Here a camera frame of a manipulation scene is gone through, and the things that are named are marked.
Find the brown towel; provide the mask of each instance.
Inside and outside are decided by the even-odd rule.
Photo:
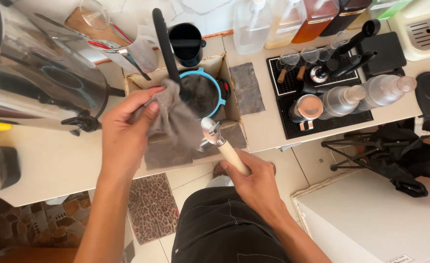
[[[168,135],[174,144],[180,142],[188,148],[196,149],[203,137],[200,121],[196,121],[198,117],[179,97],[179,85],[176,82],[164,79],[161,86],[165,90],[154,94],[144,107],[137,109],[135,120],[147,105],[157,102],[160,112],[147,136]]]

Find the white countertop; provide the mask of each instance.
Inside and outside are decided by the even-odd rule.
[[[306,46],[326,45],[330,41],[331,37],[318,38],[310,43],[290,44],[288,47],[302,50]],[[230,66],[253,63],[265,111],[242,116],[250,152],[311,141],[421,115],[415,95],[411,92],[393,105],[372,110],[374,121],[286,140],[265,60],[268,57],[281,55],[288,47],[263,49],[255,54],[239,55],[235,51],[233,36],[207,39],[204,57],[226,51]],[[114,63],[102,64],[98,67],[112,87],[123,89],[123,75],[120,67]],[[430,58],[417,62],[408,61],[404,69],[406,75],[416,77],[422,72],[430,71]],[[111,97],[107,109],[118,104],[119,101],[121,98]],[[1,132],[0,146],[13,146],[19,153],[22,176],[15,185],[1,190],[0,198],[13,206],[22,206],[95,188],[101,167],[101,134],[101,131],[82,132],[80,137],[75,137],[68,132],[26,126],[13,126],[9,131]],[[220,156],[212,156],[181,167],[219,159]],[[147,171],[143,163],[135,178],[181,167]]]

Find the folding stand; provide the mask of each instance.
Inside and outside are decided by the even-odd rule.
[[[333,141],[323,141],[321,143],[322,147],[329,148],[330,150],[341,154],[345,156],[347,159],[345,161],[341,161],[337,164],[331,165],[330,170],[337,171],[340,168],[348,168],[348,169],[356,169],[356,168],[367,168],[369,170],[372,170],[372,167],[368,165],[367,163],[360,160],[361,157],[367,156],[368,154],[371,154],[376,151],[385,150],[389,146],[405,146],[409,145],[409,141],[402,141],[402,142],[394,142],[394,143],[386,143],[383,142],[382,139],[377,139],[377,141],[369,141],[371,136],[374,134],[374,132],[364,132],[364,133],[358,133],[358,134],[345,134],[343,139],[340,140],[333,140]],[[340,146],[373,146],[373,148],[369,151],[366,151],[362,154],[358,154],[354,157],[347,155],[344,152],[341,152],[333,147],[331,145],[340,145]],[[342,166],[342,164],[353,161],[354,163],[358,164],[359,166]]]

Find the label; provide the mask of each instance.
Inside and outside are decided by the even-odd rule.
[[[301,27],[301,25],[292,26],[292,27],[288,27],[288,28],[279,28],[279,29],[277,29],[277,33],[283,33],[283,32],[287,32],[287,31],[299,29],[300,27]]]
[[[398,257],[394,257],[391,260],[387,260],[386,263],[407,263],[415,261],[410,258],[407,254],[399,255]]]
[[[363,13],[365,10],[366,10],[366,9],[358,10],[358,11],[353,11],[353,12],[340,13],[340,15],[338,15],[338,16],[347,16],[347,15],[356,15],[356,14],[361,14],[361,13]]]
[[[329,21],[329,20],[332,20],[332,19],[333,19],[333,17],[331,17],[331,18],[325,18],[325,19],[319,19],[319,20],[313,20],[313,21],[308,21],[308,24],[322,23],[322,22]]]
[[[390,2],[390,3],[385,3],[385,4],[380,4],[380,5],[373,5],[370,10],[376,10],[376,9],[383,9],[383,8],[388,8],[393,6],[394,4],[396,4],[398,1],[394,1],[394,2]]]

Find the black tool handle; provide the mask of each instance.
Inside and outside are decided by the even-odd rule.
[[[329,59],[324,66],[316,71],[316,76],[319,79],[325,78],[330,72],[338,68],[338,62],[335,59]]]
[[[330,77],[338,77],[343,75],[345,72],[347,72],[350,68],[356,66],[361,61],[360,55],[353,55],[349,59],[345,60],[344,62],[340,63],[338,65],[338,68],[330,73]]]
[[[375,59],[376,57],[377,57],[377,51],[366,52],[361,57],[361,61],[357,65],[355,65],[354,67],[349,69],[347,72],[345,72],[345,75],[348,75],[348,74],[352,73],[353,71],[359,69],[360,67],[366,65],[367,63],[369,63],[371,60]]]
[[[161,53],[163,54],[163,59],[165,60],[166,68],[168,69],[168,75],[171,80],[179,84],[179,94],[184,100],[184,96],[182,95],[185,94],[185,89],[181,78],[179,77],[173,52],[171,51],[170,38],[168,37],[168,28],[166,27],[165,19],[163,18],[160,9],[153,9],[152,15],[153,23],[155,24],[155,31],[157,32],[157,37],[160,42]]]
[[[336,54],[343,56],[356,45],[361,43],[364,39],[375,36],[381,30],[381,22],[377,19],[368,20],[364,23],[360,33],[357,33],[350,41],[339,47]]]

